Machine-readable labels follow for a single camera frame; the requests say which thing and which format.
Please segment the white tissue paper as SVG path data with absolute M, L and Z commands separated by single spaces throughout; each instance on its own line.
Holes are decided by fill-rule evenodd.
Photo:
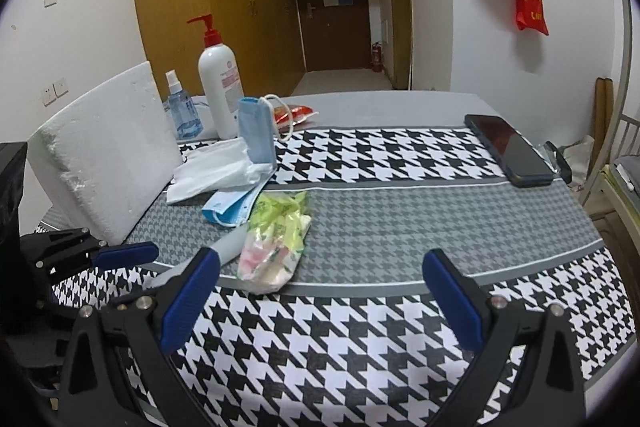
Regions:
M 244 139 L 217 142 L 186 155 L 168 185 L 166 202 L 174 205 L 204 193 L 251 187 L 272 172 L 272 162 L 250 159 Z

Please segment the floral plastic bag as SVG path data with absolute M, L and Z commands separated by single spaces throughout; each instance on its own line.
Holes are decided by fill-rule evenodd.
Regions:
M 250 294 L 267 295 L 290 283 L 310 225 L 306 191 L 260 194 L 236 270 L 241 286 Z

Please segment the grey sock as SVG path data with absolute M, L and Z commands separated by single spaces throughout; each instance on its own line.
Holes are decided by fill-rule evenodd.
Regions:
M 247 233 L 248 225 L 241 225 L 239 228 L 233 229 L 221 239 L 217 239 L 212 245 L 203 247 L 194 257 L 151 277 L 143 284 L 143 288 L 160 288 L 175 277 L 180 277 L 183 273 L 191 273 L 201 265 L 213 265 L 213 282 L 216 282 L 220 268 L 228 265 L 241 254 Z

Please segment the white styrofoam box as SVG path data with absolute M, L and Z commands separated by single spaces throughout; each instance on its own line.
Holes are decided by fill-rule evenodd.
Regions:
M 115 245 L 182 164 L 148 62 L 52 116 L 28 139 L 27 158 L 52 205 L 73 227 Z

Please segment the blue spray bottle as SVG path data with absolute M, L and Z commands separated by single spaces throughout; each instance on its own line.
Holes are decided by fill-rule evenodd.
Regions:
M 176 72 L 170 70 L 165 76 L 169 90 L 167 105 L 177 136 L 180 140 L 194 139 L 203 131 L 198 110 L 191 95 L 183 89 Z

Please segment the houndstooth table mat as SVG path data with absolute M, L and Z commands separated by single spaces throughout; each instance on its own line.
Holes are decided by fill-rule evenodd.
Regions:
M 617 265 L 564 182 L 513 186 L 464 128 L 308 129 L 269 192 L 311 217 L 288 286 L 257 297 L 222 270 L 172 358 L 217 426 L 423 426 L 471 357 L 423 283 L 445 251 L 491 294 L 564 308 L 587 385 L 636 340 Z

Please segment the white pump lotion bottle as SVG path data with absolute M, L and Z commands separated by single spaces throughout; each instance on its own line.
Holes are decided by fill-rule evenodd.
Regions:
M 188 20 L 188 24 L 196 22 L 205 25 L 198 75 L 218 138 L 230 140 L 239 134 L 239 104 L 244 96 L 239 67 L 234 52 L 224 44 L 221 33 L 214 27 L 213 15 L 205 14 Z

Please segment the metal bunk bed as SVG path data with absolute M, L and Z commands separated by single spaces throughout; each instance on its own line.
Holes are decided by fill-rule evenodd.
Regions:
M 634 10 L 631 0 L 622 2 L 622 57 L 620 58 L 620 80 L 615 90 L 612 118 L 605 133 L 602 148 L 594 161 L 578 202 L 587 208 L 592 195 L 601 193 L 613 207 L 617 216 L 639 250 L 639 207 L 634 203 L 630 191 L 632 184 L 623 184 L 623 175 L 615 174 L 615 161 L 620 156 L 639 156 L 639 119 L 624 112 L 632 69 L 634 52 Z

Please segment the black smartphone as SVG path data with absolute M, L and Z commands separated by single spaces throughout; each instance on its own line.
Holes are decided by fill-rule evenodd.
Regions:
M 503 118 L 468 114 L 464 123 L 512 185 L 537 187 L 552 183 L 554 172 L 544 158 Z

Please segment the red snack packet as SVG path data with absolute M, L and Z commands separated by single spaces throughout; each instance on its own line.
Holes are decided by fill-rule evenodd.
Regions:
M 280 131 L 303 124 L 318 112 L 306 105 L 278 106 L 273 109 L 274 122 Z

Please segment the red fire extinguisher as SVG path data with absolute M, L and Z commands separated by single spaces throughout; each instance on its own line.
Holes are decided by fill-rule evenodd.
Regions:
M 384 70 L 383 49 L 382 44 L 379 42 L 375 42 L 372 44 L 371 69 L 373 70 L 373 72 L 383 72 Z

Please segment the dark brown entrance door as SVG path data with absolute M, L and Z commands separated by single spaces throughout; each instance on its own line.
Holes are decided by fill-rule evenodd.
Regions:
M 297 0 L 297 5 L 309 72 L 370 66 L 369 0 Z

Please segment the white wall socket pair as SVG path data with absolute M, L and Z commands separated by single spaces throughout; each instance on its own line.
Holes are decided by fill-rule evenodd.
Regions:
M 53 81 L 40 91 L 40 100 L 44 107 L 48 107 L 68 93 L 68 84 L 64 77 Z

